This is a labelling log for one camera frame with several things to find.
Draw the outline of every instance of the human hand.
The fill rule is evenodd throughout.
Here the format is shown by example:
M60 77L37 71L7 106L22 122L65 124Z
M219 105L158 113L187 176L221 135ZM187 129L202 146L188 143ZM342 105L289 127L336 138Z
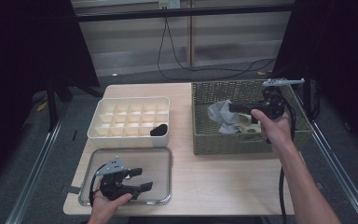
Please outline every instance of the human hand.
M89 224L104 224L107 223L116 212L119 206L127 203L132 198L132 195L127 193L117 198L114 201L110 201L105 198L100 190L94 193L94 203L92 206L91 216L89 217Z
M261 134L271 142L272 150L281 156L282 151L293 144L289 116L286 112L275 120L269 119L262 111L253 109L252 115L261 122Z

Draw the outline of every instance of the wicker basket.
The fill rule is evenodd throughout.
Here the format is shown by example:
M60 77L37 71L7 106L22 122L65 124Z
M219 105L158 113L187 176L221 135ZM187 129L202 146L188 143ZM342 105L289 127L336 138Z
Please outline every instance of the wicker basket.
M228 154L270 152L271 145L260 133L221 134L219 125L208 117L208 107L220 101L245 103L263 99L265 80L216 81L192 83L193 148L194 154ZM292 88L280 87L283 97L296 111L295 144L300 150L312 137L312 127Z

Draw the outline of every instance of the human arm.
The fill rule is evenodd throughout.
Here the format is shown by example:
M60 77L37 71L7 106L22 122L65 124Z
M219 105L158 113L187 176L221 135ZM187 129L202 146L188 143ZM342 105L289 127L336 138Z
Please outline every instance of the human arm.
M254 109L251 113L261 121L262 134L269 139L273 152L281 161L297 223L340 223L336 213L316 187L292 141L287 114L271 120L259 110Z
M100 190L94 193L94 203L92 206L91 216L89 217L89 224L104 224L107 223L116 212L119 206L128 202L132 195L127 193L110 201L103 196Z

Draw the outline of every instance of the wooden table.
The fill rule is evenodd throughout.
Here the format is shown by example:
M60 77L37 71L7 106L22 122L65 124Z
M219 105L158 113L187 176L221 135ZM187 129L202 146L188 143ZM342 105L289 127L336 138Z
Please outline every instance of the wooden table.
M109 86L103 97L170 98L172 151L172 197L164 205L121 206L116 216L260 216L279 215L281 164L272 153L202 155L193 154L191 83ZM90 155L98 149L88 140L77 166L72 186L80 187ZM294 213L284 183L286 213ZM67 215L88 215L78 195L69 193L63 206Z

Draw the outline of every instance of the white plastic organizer tray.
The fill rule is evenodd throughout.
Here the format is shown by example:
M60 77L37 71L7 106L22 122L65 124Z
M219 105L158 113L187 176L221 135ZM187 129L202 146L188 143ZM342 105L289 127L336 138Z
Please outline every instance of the white plastic organizer tray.
M99 148L165 147L168 145L170 99L167 97L106 98L95 110L88 137ZM166 124L167 132L150 131Z

